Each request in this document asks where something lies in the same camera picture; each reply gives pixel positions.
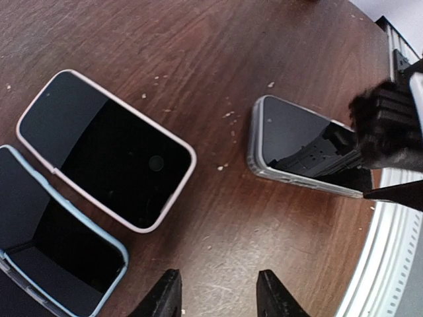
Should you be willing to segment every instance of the phone bezel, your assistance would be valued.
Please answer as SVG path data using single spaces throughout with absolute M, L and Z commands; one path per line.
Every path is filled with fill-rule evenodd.
M 95 199 L 92 195 L 87 193 L 84 189 L 79 187 L 75 182 L 73 182 L 71 179 L 69 179 L 64 173 L 61 172 L 60 169 L 54 167 L 50 162 L 48 162 L 45 158 L 41 156 L 41 154 L 22 136 L 20 133 L 20 124 L 25 117 L 25 115 L 28 113 L 28 111 L 31 109 L 31 107 L 34 105 L 34 103 L 37 101 L 37 99 L 41 96 L 41 94 L 47 89 L 48 85 L 61 73 L 69 72 L 82 81 L 86 82 L 88 85 L 92 86 L 94 89 L 97 89 L 99 92 L 103 93 L 108 98 L 115 101 L 115 103 L 119 104 L 123 108 L 125 108 L 127 111 L 131 112 L 135 116 L 137 116 L 139 119 L 147 122 L 149 125 L 154 127 L 155 129 L 159 130 L 161 133 L 164 133 L 167 137 L 171 138 L 173 141 L 177 142 L 181 146 L 183 146 L 189 153 L 191 158 L 191 164 L 188 167 L 188 170 L 186 171 L 184 177 L 180 181 L 178 187 L 170 196 L 166 204 L 163 206 L 159 217 L 156 219 L 156 221 L 148 228 L 140 228 L 133 224 L 131 224 L 129 221 L 127 221 L 125 218 L 119 216 L 117 213 L 115 213 L 113 210 L 105 206 L 103 203 Z M 153 230 L 155 230 L 163 221 L 163 219 L 166 217 L 167 213 L 169 212 L 170 208 L 172 207 L 173 203 L 176 201 L 177 197 L 180 195 L 183 187 L 185 187 L 185 184 L 187 183 L 188 179 L 191 177 L 196 163 L 197 163 L 197 156 L 195 150 L 185 141 L 183 141 L 181 138 L 177 137 L 175 134 L 171 133 L 169 130 L 165 129 L 163 126 L 159 125 L 157 122 L 154 122 L 152 119 L 148 118 L 146 115 L 142 114 L 141 112 L 137 111 L 136 109 L 132 108 L 129 104 L 125 103 L 123 100 L 119 99 L 117 96 L 112 94 L 111 92 L 107 91 L 105 88 L 101 87 L 100 85 L 96 84 L 86 76 L 78 73 L 77 71 L 74 71 L 72 69 L 65 69 L 63 71 L 60 71 L 59 73 L 55 74 L 53 78 L 49 80 L 49 82 L 44 86 L 44 88 L 37 94 L 37 96 L 34 98 L 34 100 L 30 103 L 28 108 L 24 111 L 22 116 L 19 118 L 17 127 L 16 127 L 16 133 L 19 141 L 52 173 L 57 175 L 59 178 L 61 178 L 66 184 L 71 186 L 74 190 L 76 190 L 79 194 L 81 194 L 85 199 L 88 199 L 91 203 L 96 205 L 98 208 L 102 209 L 105 213 L 122 223 L 125 227 L 128 227 L 129 229 L 138 232 L 138 233 L 148 233 Z
M 116 238 L 108 234 L 106 231 L 101 229 L 98 225 L 96 225 L 94 222 L 92 222 L 87 216 L 85 216 L 80 210 L 78 210 L 75 206 L 73 206 L 70 201 L 66 200 L 62 195 L 59 194 L 41 175 L 39 172 L 37 172 L 31 165 L 28 164 L 28 162 L 23 158 L 23 156 L 12 146 L 10 145 L 2 145 L 0 146 L 0 149 L 6 149 L 8 150 L 14 158 L 17 160 L 17 162 L 29 173 L 30 176 L 32 176 L 47 192 L 47 194 L 50 195 L 50 197 L 54 200 L 56 200 L 66 211 L 71 213 L 77 220 L 81 221 L 88 229 L 92 230 L 94 233 L 99 235 L 101 238 L 103 238 L 107 243 L 110 243 L 113 245 L 117 251 L 119 251 L 122 255 L 122 259 L 124 261 L 124 264 L 118 274 L 118 276 L 115 278 L 109 289 L 103 294 L 100 302 L 97 304 L 97 307 L 94 309 L 94 311 L 91 313 L 90 316 L 96 316 L 100 309 L 104 306 L 107 299 L 112 294 L 113 290 L 116 288 L 117 284 L 120 282 L 120 280 L 125 275 L 126 270 L 128 269 L 129 264 L 129 255 L 128 251 L 126 250 L 125 246 L 119 242 Z M 63 312 L 66 314 L 65 316 L 72 316 L 72 317 L 78 317 L 78 315 L 72 313 L 70 310 L 68 310 L 66 307 L 64 307 L 60 302 L 55 300 L 53 297 L 51 297 L 47 292 L 45 292 L 41 287 L 39 287 L 29 276 L 23 272 L 20 267 L 5 253 L 0 249 L 0 269 L 8 275 L 21 289 L 23 289 L 25 292 L 27 292 L 34 300 L 38 301 L 42 306 L 46 307 L 50 312 L 57 314 L 57 312 L 54 310 L 54 308 L 58 308 L 60 312 Z
M 336 120 L 332 120 L 328 117 L 322 116 L 321 114 L 318 114 L 310 109 L 304 108 L 302 106 L 299 106 L 297 104 L 294 104 L 293 102 L 289 102 L 287 100 L 278 98 L 276 96 L 272 95 L 265 95 L 260 97 L 252 110 L 252 123 L 251 123 L 251 132 L 250 132 L 250 145 L 249 145 L 249 153 L 247 156 L 247 162 L 250 169 L 260 177 L 264 177 L 271 180 L 277 180 L 279 182 L 284 183 L 290 183 L 295 184 L 297 186 L 303 186 L 308 187 L 316 190 L 321 190 L 324 192 L 331 192 L 335 194 L 340 195 L 346 195 L 348 197 L 354 197 L 354 198 L 361 198 L 363 197 L 363 193 L 358 190 L 352 190 L 347 187 L 334 185 L 326 182 L 322 182 L 320 180 L 314 180 L 312 178 L 308 178 L 301 175 L 292 174 L 289 172 L 282 172 L 281 170 L 276 170 L 274 168 L 271 168 L 267 166 L 267 164 L 264 162 L 263 156 L 262 156 L 262 150 L 263 150 L 263 107 L 264 107 L 264 101 L 266 98 L 275 98 L 277 100 L 280 100 L 282 102 L 286 102 L 288 104 L 291 104 L 292 106 L 298 107 L 302 110 L 305 110 L 307 112 L 310 112 L 316 116 L 319 116 L 321 118 L 324 118 L 332 123 L 335 123 L 345 129 L 348 129 L 350 131 L 353 131 L 350 127 L 347 125 L 340 123 Z M 371 177 L 371 181 L 374 187 L 374 181 L 373 181 L 373 175 Z

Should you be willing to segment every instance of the wood grain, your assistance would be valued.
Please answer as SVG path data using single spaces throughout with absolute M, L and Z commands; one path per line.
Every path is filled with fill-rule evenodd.
M 182 272 L 186 316 L 256 316 L 260 269 L 274 270 L 310 315 L 334 315 L 371 203 L 257 178 L 245 155 L 250 109 L 263 94 L 349 123 L 354 95 L 388 77 L 386 36 L 357 8 L 343 0 L 16 0 L 0 3 L 0 29 L 0 143 L 16 146 L 43 174 L 15 126 L 67 68 L 197 151 L 192 179 L 146 235 L 48 176 L 130 251 L 101 316 L 127 315 L 170 267 Z

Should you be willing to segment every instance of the smartphone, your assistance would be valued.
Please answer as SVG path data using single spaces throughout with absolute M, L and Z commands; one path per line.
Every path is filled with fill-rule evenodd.
M 128 252 L 8 145 L 0 147 L 0 217 L 1 279 L 56 316 L 96 316 L 124 276 Z M 0 289 L 0 316 L 34 316 L 21 312 L 25 305 L 7 311 L 19 292 L 10 283 Z
M 140 233 L 159 226 L 196 165 L 189 144 L 73 70 L 41 90 L 17 136 L 51 173 Z
M 247 163 L 260 177 L 350 197 L 373 188 L 349 127 L 275 96 L 252 109 Z

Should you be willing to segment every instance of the white frame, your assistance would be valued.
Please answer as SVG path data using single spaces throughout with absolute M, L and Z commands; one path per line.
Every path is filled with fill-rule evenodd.
M 342 186 L 338 186 L 334 184 L 329 184 L 329 183 L 322 182 L 320 180 L 314 180 L 312 178 L 308 178 L 305 176 L 300 176 L 300 175 L 292 174 L 289 172 L 282 172 L 280 170 L 276 170 L 266 165 L 262 157 L 262 153 L 263 153 L 262 133 L 263 133 L 263 105 L 264 105 L 264 99 L 268 97 L 276 98 L 283 102 L 287 102 L 288 104 L 291 104 L 292 106 L 298 107 L 302 110 L 315 114 L 316 116 L 324 118 L 330 122 L 340 125 L 341 127 L 344 127 L 345 129 L 352 131 L 350 127 L 348 127 L 347 125 L 344 125 L 343 123 L 340 123 L 336 120 L 332 120 L 330 118 L 322 116 L 310 109 L 306 109 L 304 107 L 298 106 L 297 104 L 294 104 L 287 100 L 284 100 L 269 94 L 262 96 L 256 101 L 256 104 L 254 105 L 254 108 L 252 110 L 250 143 L 249 143 L 249 151 L 247 154 L 247 164 L 249 168 L 252 170 L 252 172 L 254 172 L 257 176 L 264 177 L 271 180 L 277 180 L 283 183 L 289 183 L 289 184 L 294 184 L 297 186 L 303 186 L 303 187 L 313 188 L 316 190 L 322 190 L 325 192 L 346 195 L 348 197 L 353 197 L 353 198 L 362 198 L 363 193 L 358 190 L 351 190 L 350 188 L 346 188 L 346 187 L 342 187 Z M 373 174 L 371 176 L 371 181 L 372 181 L 372 186 L 374 187 Z
M 97 199 L 95 199 L 93 196 L 88 194 L 85 190 L 83 190 L 81 187 L 79 187 L 76 183 L 74 183 L 71 179 L 69 179 L 64 173 L 60 171 L 60 169 L 54 167 L 51 163 L 49 163 L 46 159 L 44 159 L 40 153 L 37 152 L 37 150 L 29 144 L 29 142 L 20 134 L 20 124 L 25 117 L 26 113 L 31 109 L 35 101 L 40 97 L 40 95 L 45 91 L 45 89 L 48 87 L 48 85 L 61 73 L 68 72 L 76 77 L 80 78 L 82 81 L 85 81 L 88 85 L 92 86 L 93 88 L 97 89 L 101 93 L 103 93 L 108 98 L 115 101 L 117 104 L 124 107 L 127 111 L 131 112 L 132 114 L 139 117 L 141 120 L 147 122 L 149 125 L 153 126 L 155 129 L 159 130 L 160 132 L 164 133 L 166 136 L 170 137 L 173 141 L 179 143 L 182 145 L 191 156 L 191 165 L 189 166 L 188 170 L 186 171 L 184 177 L 182 178 L 180 184 L 170 196 L 169 200 L 166 202 L 165 206 L 161 210 L 161 213 L 159 215 L 159 218 L 148 228 L 139 228 L 135 225 L 131 224 L 129 221 L 125 220 L 123 217 L 119 216 L 117 213 L 115 213 L 113 210 L 108 208 L 107 206 L 103 205 L 101 202 L 99 202 Z M 190 178 L 191 174 L 193 173 L 196 163 L 197 163 L 197 156 L 195 153 L 195 150 L 185 141 L 183 141 L 181 138 L 177 137 L 173 133 L 171 133 L 169 130 L 165 129 L 163 126 L 159 125 L 157 122 L 154 122 L 152 119 L 148 118 L 146 115 L 142 114 L 141 112 L 137 111 L 136 109 L 132 108 L 129 104 L 125 103 L 123 100 L 119 99 L 117 96 L 113 95 L 111 92 L 107 91 L 106 89 L 102 88 L 100 85 L 96 84 L 86 76 L 78 73 L 77 71 L 74 71 L 72 69 L 65 69 L 63 71 L 60 71 L 56 75 L 53 76 L 49 80 L 49 82 L 44 86 L 44 88 L 37 94 L 35 99 L 30 103 L 28 108 L 24 111 L 22 116 L 19 118 L 17 127 L 16 127 L 16 133 L 17 137 L 20 142 L 52 173 L 57 175 L 59 178 L 61 178 L 66 184 L 71 186 L 74 190 L 76 190 L 78 193 L 80 193 L 83 197 L 88 199 L 91 203 L 96 205 L 98 208 L 102 209 L 105 213 L 122 223 L 125 227 L 128 227 L 129 229 L 138 232 L 138 233 L 148 233 L 153 230 L 155 230 L 163 221 L 163 219 L 166 217 L 167 213 L 169 212 L 170 208 L 172 207 L 173 203 L 176 201 L 177 197 L 181 193 L 183 187 L 187 183 L 188 179 Z

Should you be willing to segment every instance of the phone screen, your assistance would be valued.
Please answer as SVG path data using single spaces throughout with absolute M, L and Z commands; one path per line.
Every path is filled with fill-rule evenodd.
M 63 208 L 5 148 L 0 198 L 0 249 L 68 310 L 90 315 L 125 266 L 121 251 Z
M 267 166 L 360 192 L 372 189 L 353 131 L 271 96 L 263 101 L 262 120 Z
M 188 150 L 70 72 L 20 124 L 53 166 L 139 228 L 159 217 L 191 165 Z
M 8 317 L 54 317 L 51 312 L 28 296 L 5 273 L 0 271 L 0 316 Z

